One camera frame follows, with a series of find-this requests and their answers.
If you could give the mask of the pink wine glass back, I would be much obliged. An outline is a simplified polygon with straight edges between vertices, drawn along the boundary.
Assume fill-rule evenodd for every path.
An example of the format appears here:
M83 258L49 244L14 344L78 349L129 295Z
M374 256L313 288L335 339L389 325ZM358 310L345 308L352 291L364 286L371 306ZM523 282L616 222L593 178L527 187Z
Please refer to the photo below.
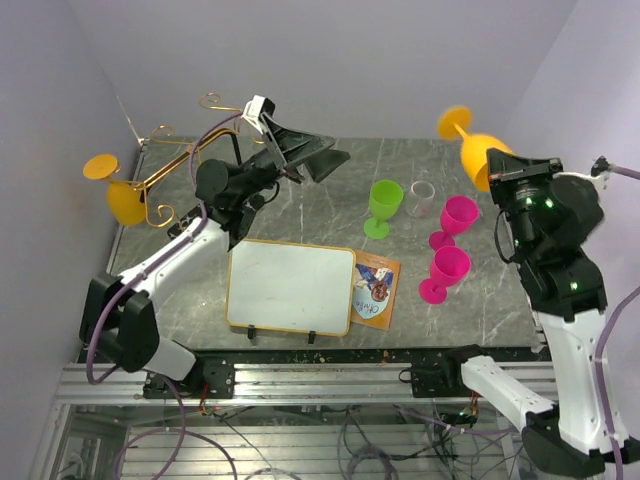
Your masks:
M471 258L461 248L444 246L439 248L432 259L429 277L418 287L423 301L437 305L447 298L449 287L458 284L471 270Z

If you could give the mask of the yellow wine glass back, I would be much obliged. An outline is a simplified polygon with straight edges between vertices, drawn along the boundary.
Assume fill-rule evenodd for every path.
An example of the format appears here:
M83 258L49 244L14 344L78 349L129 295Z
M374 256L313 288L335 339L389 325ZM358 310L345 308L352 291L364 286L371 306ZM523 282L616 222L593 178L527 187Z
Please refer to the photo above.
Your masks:
M464 105L455 105L447 109L439 118L437 133L443 140L452 141L460 138L460 161L465 173L475 188L481 192L489 191L489 161L487 151L497 149L512 154L513 151L498 138L483 134L471 133L473 115Z

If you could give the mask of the pink wine glass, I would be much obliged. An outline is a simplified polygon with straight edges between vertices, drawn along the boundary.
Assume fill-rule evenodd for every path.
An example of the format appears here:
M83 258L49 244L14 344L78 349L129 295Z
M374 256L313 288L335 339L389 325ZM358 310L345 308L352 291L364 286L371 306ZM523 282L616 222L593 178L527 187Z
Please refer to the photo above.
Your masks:
M439 248L432 259L429 277L418 287L423 301L437 305L447 298L449 287L458 284L471 270L471 258L461 248L444 246Z
M429 237L429 246L437 251L442 247L456 246L455 237L466 232L479 216L479 207L470 197L457 195L444 204L440 215L440 230Z

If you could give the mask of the yellow wine glass front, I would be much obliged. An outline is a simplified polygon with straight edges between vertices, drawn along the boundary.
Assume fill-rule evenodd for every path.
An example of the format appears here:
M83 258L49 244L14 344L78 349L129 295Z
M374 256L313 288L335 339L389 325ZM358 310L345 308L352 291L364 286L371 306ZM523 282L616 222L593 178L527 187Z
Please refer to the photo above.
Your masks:
M107 183L106 201L116 221L125 227L137 225L146 218L142 186L138 182L115 179L119 171L119 160L112 154L96 155L83 167L85 178Z

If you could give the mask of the yellow wine glass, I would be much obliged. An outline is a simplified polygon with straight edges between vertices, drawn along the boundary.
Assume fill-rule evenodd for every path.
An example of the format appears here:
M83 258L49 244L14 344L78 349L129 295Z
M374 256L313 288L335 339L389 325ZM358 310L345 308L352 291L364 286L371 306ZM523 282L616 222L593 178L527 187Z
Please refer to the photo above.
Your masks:
M489 161L487 151L497 149L512 154L513 151L498 138L483 134L471 133L473 115L464 105L455 105L447 109L439 118L437 133L443 140L452 141L460 138L460 161L465 173L475 188L481 192L489 191Z
M119 171L119 160L112 154L96 155L83 167L85 178L107 183L106 201L116 221L125 227L137 225L146 218L142 186L138 182L115 179Z

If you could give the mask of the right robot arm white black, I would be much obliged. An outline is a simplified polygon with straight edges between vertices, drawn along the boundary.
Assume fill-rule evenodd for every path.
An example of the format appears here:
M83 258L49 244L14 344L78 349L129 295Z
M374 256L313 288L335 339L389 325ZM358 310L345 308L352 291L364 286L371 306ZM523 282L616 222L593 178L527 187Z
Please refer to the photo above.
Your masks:
M605 215L596 176L567 173L557 158L487 152L489 191L511 230L517 267L550 351L558 399L548 400L505 372L477 345L451 350L442 387L487 400L520 432L541 471L587 478L639 460L609 390L606 343L622 309L608 314L604 279L582 246Z

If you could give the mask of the pink wine glass front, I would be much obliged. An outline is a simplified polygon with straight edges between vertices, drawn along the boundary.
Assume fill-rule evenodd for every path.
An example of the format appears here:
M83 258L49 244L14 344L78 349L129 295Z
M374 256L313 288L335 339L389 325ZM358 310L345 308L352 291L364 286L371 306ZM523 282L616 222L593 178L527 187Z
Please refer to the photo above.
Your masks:
M456 246L455 237L466 232L479 216L479 207L470 197L457 195L444 204L440 215L440 230L429 237L429 246L437 251L442 247Z

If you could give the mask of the green wine glass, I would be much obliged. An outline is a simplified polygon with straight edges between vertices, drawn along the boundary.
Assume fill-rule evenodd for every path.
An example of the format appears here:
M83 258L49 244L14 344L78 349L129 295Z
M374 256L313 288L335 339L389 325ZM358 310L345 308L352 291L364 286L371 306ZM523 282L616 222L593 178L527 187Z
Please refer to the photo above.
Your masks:
M384 239L390 231L388 220L398 211L404 198L403 188L392 180L375 182L369 193L369 213L363 226L365 235L374 240Z

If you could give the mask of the clear wine glass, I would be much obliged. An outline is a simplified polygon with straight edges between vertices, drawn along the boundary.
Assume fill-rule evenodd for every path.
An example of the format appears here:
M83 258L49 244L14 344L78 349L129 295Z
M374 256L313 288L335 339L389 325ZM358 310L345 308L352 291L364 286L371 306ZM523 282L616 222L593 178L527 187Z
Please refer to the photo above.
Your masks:
M415 181L405 197L405 211L414 218L426 216L435 197L434 186L427 181Z

